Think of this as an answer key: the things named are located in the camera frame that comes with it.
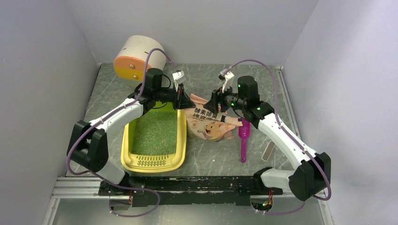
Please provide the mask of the orange cat litter bag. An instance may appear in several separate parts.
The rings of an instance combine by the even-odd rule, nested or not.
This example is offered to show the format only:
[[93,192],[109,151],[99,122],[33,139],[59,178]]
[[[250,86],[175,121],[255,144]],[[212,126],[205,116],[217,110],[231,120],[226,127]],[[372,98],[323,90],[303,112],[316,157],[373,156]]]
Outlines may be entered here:
[[[194,94],[190,95],[190,99],[196,105],[195,108],[184,111],[190,136],[219,142],[223,139],[232,139],[233,130],[242,126],[240,118],[230,117],[222,112],[214,114],[204,109],[206,99]],[[227,122],[220,122],[222,115],[227,117]]]

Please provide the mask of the magenta plastic scoop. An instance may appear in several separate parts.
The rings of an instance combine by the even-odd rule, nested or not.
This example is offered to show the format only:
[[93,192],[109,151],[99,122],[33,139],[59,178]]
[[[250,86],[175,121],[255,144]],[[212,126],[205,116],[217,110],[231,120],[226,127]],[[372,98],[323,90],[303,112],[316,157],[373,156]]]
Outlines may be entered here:
[[242,126],[238,128],[238,135],[241,139],[241,157],[240,161],[242,163],[246,162],[246,155],[247,155],[247,142],[251,134],[251,126],[248,121],[245,119],[241,120]]

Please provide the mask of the round cream drawer cabinet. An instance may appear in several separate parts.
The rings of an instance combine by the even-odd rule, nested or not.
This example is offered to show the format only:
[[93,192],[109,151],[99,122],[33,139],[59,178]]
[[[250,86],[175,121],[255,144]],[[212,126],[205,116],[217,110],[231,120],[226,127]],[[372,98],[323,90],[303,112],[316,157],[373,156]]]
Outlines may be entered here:
[[153,38],[142,35],[129,37],[113,62],[117,76],[126,81],[142,81],[147,56],[154,48],[164,49]]

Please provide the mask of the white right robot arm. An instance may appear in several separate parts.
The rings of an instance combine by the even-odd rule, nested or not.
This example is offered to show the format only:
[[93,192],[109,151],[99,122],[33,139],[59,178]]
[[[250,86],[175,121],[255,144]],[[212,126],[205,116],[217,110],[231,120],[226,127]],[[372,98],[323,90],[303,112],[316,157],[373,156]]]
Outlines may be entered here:
[[285,189],[301,200],[327,189],[327,201],[331,197],[331,159],[327,153],[317,153],[304,144],[282,122],[276,108],[260,99],[258,84],[252,76],[242,76],[237,80],[237,92],[231,87],[234,76],[220,75],[222,87],[212,91],[211,99],[204,108],[217,114],[228,109],[240,110],[244,120],[269,137],[287,157],[292,170],[277,170],[266,167],[257,171],[253,188],[258,194],[265,194],[271,188]]

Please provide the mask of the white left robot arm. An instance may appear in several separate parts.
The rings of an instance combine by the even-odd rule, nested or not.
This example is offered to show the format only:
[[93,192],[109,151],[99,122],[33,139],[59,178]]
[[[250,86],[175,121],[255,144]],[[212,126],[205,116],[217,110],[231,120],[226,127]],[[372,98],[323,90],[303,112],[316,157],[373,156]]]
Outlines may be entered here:
[[120,105],[106,114],[85,122],[78,121],[72,130],[66,166],[73,174],[78,173],[70,167],[71,162],[85,168],[86,173],[111,183],[111,189],[118,195],[129,191],[129,174],[109,160],[109,144],[122,128],[128,129],[130,123],[155,108],[157,102],[171,103],[176,111],[176,151],[171,155],[142,156],[123,153],[133,162],[126,168],[139,173],[160,173],[179,168],[185,160],[187,128],[184,109],[194,108],[195,104],[184,91],[184,72],[178,70],[172,74],[171,88],[162,86],[163,71],[150,68],[145,71],[140,89],[130,94]]

